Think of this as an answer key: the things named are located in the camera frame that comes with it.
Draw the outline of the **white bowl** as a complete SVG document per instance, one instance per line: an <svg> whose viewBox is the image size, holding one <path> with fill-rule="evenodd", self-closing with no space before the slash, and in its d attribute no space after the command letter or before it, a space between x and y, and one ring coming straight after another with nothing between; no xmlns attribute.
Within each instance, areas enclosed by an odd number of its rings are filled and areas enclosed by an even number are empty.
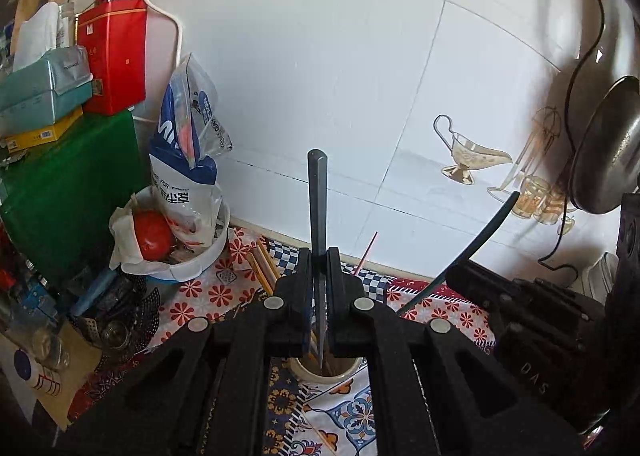
<svg viewBox="0 0 640 456"><path fill-rule="evenodd" d="M123 208L117 208L108 222L115 240L110 264L111 269L119 267L122 272L136 276L150 276L164 283L184 283L198 278L220 257L227 244L230 224L230 210L222 201L218 209L214 241L208 248L193 249L177 241L168 261L147 261L141 257L136 237L134 237L134 211L156 210L153 186L148 186L130 197Z"/></svg>

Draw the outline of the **yellow chopstick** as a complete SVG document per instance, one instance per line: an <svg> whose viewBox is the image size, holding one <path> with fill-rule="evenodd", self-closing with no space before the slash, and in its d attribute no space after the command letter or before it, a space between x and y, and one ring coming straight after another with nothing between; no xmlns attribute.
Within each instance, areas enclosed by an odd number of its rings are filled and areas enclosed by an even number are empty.
<svg viewBox="0 0 640 456"><path fill-rule="evenodd" d="M262 286L262 290L265 291L265 294L269 295L269 297L271 297L273 295L273 289L269 283L268 278L266 277L265 273L262 272L262 268L260 267L256 257L254 256L254 253L252 251L250 251L247 254L247 262L250 265L250 268L252 269L252 271L254 272L258 283L260 283L260 286Z"/></svg>
<svg viewBox="0 0 640 456"><path fill-rule="evenodd" d="M270 257L265 244L260 239L256 242L255 257L262 268L262 272L269 280L270 285L274 286L281 274L278 271L277 266L274 264L272 257Z"/></svg>

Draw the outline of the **grey chopstick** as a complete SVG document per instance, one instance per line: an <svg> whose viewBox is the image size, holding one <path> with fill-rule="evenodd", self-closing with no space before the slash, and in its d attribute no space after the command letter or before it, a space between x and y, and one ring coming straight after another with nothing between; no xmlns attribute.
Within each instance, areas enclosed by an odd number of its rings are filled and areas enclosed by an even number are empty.
<svg viewBox="0 0 640 456"><path fill-rule="evenodd" d="M328 157L320 149L307 153L312 286L314 287L314 334L318 364L324 364L326 335L326 191Z"/></svg>

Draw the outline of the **green box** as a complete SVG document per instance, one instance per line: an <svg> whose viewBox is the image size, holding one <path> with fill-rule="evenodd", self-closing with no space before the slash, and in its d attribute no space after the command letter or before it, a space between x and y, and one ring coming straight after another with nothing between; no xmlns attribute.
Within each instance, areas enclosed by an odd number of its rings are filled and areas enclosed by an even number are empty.
<svg viewBox="0 0 640 456"><path fill-rule="evenodd" d="M107 263L112 213L146 185L130 113L89 113L1 171L2 224L35 269L61 286Z"/></svg>

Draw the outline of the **black frying pan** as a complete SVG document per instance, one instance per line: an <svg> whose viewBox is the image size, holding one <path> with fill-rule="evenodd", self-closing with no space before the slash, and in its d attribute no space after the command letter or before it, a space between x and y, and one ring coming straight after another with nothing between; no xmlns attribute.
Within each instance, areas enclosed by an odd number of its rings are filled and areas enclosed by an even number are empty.
<svg viewBox="0 0 640 456"><path fill-rule="evenodd" d="M570 176L573 205L591 214L616 209L639 186L639 79L617 80L593 113Z"/></svg>

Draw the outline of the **yellow flat box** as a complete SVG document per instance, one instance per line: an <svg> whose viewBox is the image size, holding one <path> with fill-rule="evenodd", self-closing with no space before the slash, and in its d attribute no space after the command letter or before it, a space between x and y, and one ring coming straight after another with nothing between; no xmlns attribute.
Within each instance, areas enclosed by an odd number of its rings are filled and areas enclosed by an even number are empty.
<svg viewBox="0 0 640 456"><path fill-rule="evenodd" d="M2 138L1 145L6 146L9 153L18 153L19 151L29 148L57 142L83 114L82 107L78 106L61 120L55 122L55 124L48 125L39 130Z"/></svg>

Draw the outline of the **white blue plastic bag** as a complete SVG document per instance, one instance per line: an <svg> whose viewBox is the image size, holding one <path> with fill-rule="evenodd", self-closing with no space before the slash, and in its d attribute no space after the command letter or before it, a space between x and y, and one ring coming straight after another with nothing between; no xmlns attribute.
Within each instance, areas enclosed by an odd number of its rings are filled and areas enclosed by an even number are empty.
<svg viewBox="0 0 640 456"><path fill-rule="evenodd" d="M216 87L192 54L171 73L149 145L153 195L174 236L206 249L216 235L222 192L216 159L232 140L215 115Z"/></svg>

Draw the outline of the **teal chopstick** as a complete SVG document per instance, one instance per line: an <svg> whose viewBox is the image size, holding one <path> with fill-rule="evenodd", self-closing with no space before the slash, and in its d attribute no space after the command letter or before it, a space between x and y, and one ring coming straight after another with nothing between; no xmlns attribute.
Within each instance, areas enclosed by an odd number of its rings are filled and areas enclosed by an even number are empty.
<svg viewBox="0 0 640 456"><path fill-rule="evenodd" d="M424 289L419 291L410 301L396 311L396 314L400 317L405 316L407 313L415 309L425 298L437 290L443 283L445 283L446 273L450 267L454 265L469 261L477 251L484 246L486 242L495 234L496 231L502 226L503 222L511 213L514 205L518 201L521 194L518 191L512 191L506 202L503 202L500 209L491 218L491 220L483 227L483 229L474 237L474 239L462 250L462 252L451 261Z"/></svg>

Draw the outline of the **white ceramic utensil cup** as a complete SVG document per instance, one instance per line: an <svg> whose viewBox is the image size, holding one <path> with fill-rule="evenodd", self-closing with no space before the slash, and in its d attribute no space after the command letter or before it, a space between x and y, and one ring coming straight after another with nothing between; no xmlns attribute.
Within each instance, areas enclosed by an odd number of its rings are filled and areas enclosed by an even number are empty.
<svg viewBox="0 0 640 456"><path fill-rule="evenodd" d="M329 355L320 366L315 358L305 355L291 358L288 364L293 375L305 384L337 384L354 376L362 362L362 358L334 358Z"/></svg>

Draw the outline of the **teal tissue box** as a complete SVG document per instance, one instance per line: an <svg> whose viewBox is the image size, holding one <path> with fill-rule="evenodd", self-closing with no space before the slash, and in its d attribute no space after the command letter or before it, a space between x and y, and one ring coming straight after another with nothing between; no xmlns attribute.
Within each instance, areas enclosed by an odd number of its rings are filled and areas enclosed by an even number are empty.
<svg viewBox="0 0 640 456"><path fill-rule="evenodd" d="M1 81L1 136L55 124L92 97L84 46L50 50Z"/></svg>

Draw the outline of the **red tin box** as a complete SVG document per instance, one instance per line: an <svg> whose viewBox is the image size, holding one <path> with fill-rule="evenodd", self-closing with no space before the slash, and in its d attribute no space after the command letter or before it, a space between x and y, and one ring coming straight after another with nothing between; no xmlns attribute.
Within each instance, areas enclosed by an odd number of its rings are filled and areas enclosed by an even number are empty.
<svg viewBox="0 0 640 456"><path fill-rule="evenodd" d="M99 4L78 17L76 40L93 75L85 112L113 116L145 100L147 19L143 0Z"/></svg>

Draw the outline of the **red tomato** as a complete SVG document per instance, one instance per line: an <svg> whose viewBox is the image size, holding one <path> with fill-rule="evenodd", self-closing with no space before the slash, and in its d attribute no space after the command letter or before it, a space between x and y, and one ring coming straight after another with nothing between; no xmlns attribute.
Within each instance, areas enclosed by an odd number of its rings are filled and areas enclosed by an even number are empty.
<svg viewBox="0 0 640 456"><path fill-rule="evenodd" d="M163 261L171 253L175 238L162 213L145 210L134 213L134 234L143 259Z"/></svg>

